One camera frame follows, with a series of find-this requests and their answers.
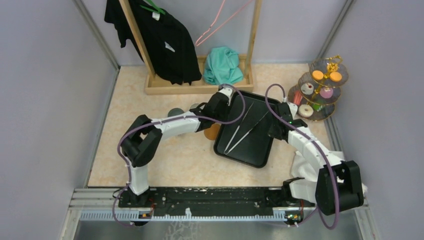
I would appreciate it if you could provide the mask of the orange biscuit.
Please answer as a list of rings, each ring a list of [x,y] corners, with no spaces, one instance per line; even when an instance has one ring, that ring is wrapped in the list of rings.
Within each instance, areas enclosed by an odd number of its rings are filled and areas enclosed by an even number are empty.
[[[324,73],[322,71],[320,71],[320,70],[314,70],[311,73],[311,76],[316,81],[322,81],[325,78]]]

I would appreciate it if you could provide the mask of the white towel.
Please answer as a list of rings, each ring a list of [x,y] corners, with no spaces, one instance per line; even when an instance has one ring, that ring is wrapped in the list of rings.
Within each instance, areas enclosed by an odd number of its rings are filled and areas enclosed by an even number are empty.
[[[294,180],[289,184],[291,196],[295,199],[302,199],[310,203],[317,203],[315,195],[318,173],[299,151],[295,152],[291,175],[295,178],[301,178],[300,180]]]

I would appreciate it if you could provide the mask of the black baking tray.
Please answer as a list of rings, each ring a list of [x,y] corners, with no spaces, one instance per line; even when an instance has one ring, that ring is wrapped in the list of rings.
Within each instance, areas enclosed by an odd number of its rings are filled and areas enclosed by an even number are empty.
[[[268,111],[266,117],[250,132],[250,134],[229,154],[224,154],[225,147],[235,132],[243,116],[235,123],[225,124],[220,127],[219,133],[213,145],[213,151],[220,157],[227,158],[257,169],[263,168],[271,152],[273,138],[268,136],[272,115],[266,105],[265,97],[255,93],[242,91],[242,96],[235,93],[231,99],[229,120],[237,118],[243,110],[245,100],[245,112],[253,104],[256,113]]]

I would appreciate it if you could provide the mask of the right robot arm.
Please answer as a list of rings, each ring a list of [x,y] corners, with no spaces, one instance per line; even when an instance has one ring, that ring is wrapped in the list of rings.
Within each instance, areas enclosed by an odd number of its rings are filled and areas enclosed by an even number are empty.
[[[358,164],[325,147],[302,119],[293,119],[294,104],[283,102],[269,109],[273,120],[269,136],[296,150],[292,178],[283,182],[283,203],[295,206],[305,200],[326,216],[362,206],[367,188]]]

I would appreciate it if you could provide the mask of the wooden coaster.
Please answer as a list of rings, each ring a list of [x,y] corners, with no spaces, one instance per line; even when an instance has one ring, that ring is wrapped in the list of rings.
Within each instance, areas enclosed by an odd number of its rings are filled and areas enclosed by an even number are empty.
[[[218,133],[220,131],[221,125],[218,123],[212,124],[209,128],[203,131],[204,136],[211,141],[215,141],[217,139]]]

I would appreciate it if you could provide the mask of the green cake slice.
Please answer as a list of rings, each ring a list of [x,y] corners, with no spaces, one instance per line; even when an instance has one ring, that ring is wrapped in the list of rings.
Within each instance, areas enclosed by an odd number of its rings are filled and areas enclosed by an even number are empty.
[[[326,105],[322,105],[322,104],[313,104],[313,105],[312,105],[312,108],[313,108],[316,112],[320,112],[320,111],[322,111],[325,107],[326,107]]]

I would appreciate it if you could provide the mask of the white glazed donut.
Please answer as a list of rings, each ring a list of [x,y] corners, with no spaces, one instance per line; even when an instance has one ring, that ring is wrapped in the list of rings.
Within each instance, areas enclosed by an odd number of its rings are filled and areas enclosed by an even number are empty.
[[[303,118],[310,118],[314,114],[314,109],[308,104],[301,104],[297,113]]]

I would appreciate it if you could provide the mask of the pink cupcake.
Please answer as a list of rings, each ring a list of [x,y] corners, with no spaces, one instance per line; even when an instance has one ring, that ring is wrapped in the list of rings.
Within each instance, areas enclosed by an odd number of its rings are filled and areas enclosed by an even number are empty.
[[[334,94],[334,89],[331,87],[322,87],[319,91],[319,95],[324,99],[330,99]]]

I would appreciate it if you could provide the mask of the red cake slice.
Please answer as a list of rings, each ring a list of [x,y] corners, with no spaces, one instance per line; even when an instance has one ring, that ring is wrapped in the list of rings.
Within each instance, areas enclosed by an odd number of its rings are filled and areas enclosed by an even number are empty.
[[[302,96],[301,92],[299,90],[296,90],[294,92],[293,101],[292,102],[294,104],[296,104],[297,106],[300,106],[302,99],[303,99],[303,96]]]

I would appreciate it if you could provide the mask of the grey-blue ceramic mug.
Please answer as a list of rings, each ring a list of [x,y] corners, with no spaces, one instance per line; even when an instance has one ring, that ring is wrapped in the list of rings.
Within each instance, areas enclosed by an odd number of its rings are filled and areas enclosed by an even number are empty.
[[[169,112],[167,113],[168,117],[175,117],[181,114],[184,114],[185,111],[181,108],[172,108],[171,110],[169,110]]]

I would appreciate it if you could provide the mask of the metal tongs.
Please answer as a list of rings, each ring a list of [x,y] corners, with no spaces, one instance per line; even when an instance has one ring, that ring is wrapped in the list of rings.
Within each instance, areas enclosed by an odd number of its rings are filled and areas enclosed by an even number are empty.
[[[224,154],[228,155],[232,152],[252,131],[253,129],[267,116],[268,110],[260,111],[257,113],[253,108],[254,104],[252,103],[244,116],[242,117],[240,123],[235,129],[233,135],[231,136],[228,144],[224,149]]]

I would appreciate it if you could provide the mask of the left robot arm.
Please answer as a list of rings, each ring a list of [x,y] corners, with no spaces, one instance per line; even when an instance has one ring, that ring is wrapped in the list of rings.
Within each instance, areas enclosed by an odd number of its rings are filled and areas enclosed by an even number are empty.
[[[153,160],[161,141],[186,133],[210,129],[213,124],[225,123],[233,90],[225,87],[187,112],[166,118],[140,115],[118,142],[118,155],[128,169],[127,189],[130,200],[138,207],[149,203],[148,163]]]

